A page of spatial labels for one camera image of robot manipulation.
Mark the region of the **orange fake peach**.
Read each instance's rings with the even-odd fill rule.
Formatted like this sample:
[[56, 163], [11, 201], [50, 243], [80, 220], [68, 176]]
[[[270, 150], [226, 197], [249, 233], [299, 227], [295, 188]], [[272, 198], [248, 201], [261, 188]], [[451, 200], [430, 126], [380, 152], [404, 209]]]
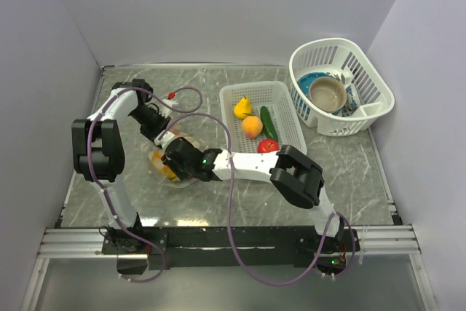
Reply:
[[247, 116], [241, 124], [242, 131], [247, 138], [256, 138], [263, 130], [263, 123], [256, 116]]

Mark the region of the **yellow fake pear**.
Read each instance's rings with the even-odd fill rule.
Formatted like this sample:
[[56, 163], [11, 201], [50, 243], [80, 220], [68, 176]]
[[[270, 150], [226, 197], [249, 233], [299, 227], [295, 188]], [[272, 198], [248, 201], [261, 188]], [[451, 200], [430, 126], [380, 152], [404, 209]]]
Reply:
[[243, 97], [234, 107], [234, 115], [238, 119], [245, 119], [246, 117], [253, 115], [253, 107], [249, 98]]

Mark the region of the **red fake apple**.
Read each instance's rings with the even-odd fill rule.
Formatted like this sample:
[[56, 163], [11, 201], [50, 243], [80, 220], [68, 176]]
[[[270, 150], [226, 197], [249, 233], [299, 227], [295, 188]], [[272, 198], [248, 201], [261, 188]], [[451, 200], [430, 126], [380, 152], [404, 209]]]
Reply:
[[258, 144], [258, 147], [257, 147], [257, 152], [260, 154], [270, 153], [270, 152], [279, 151], [279, 150], [280, 150], [279, 143], [269, 138], [262, 140]]

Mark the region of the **green fake vegetable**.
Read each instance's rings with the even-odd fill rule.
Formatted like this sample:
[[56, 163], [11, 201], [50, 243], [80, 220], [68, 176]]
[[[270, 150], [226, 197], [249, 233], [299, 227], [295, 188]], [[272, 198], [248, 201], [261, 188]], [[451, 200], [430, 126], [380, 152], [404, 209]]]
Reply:
[[260, 108], [260, 119], [263, 124], [263, 133], [264, 135], [269, 138], [273, 139], [276, 142], [279, 141], [277, 131], [275, 130], [275, 126], [273, 124], [271, 115], [269, 113], [269, 110], [266, 106], [262, 106]]

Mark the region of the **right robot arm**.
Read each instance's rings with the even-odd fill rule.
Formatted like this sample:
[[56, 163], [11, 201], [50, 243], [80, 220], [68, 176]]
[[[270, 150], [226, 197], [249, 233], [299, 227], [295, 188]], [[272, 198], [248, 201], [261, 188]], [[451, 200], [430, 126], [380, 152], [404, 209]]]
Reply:
[[162, 141], [162, 163], [181, 180], [249, 180], [272, 184], [291, 205], [310, 211], [311, 226], [326, 251], [344, 242], [344, 224], [325, 190], [323, 169], [291, 145], [269, 153], [238, 153], [194, 147], [184, 137]]

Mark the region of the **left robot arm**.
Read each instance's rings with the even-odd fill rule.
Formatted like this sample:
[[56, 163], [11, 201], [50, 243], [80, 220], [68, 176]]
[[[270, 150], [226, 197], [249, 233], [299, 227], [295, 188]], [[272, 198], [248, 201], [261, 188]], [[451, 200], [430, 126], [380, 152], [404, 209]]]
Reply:
[[74, 120], [71, 126], [74, 170], [99, 193], [108, 216], [108, 241], [129, 254], [141, 251], [145, 237], [121, 177], [125, 152], [119, 123], [132, 117], [141, 134], [153, 141], [170, 121], [158, 108], [149, 106], [153, 91], [143, 79], [116, 83], [98, 111], [87, 119]]

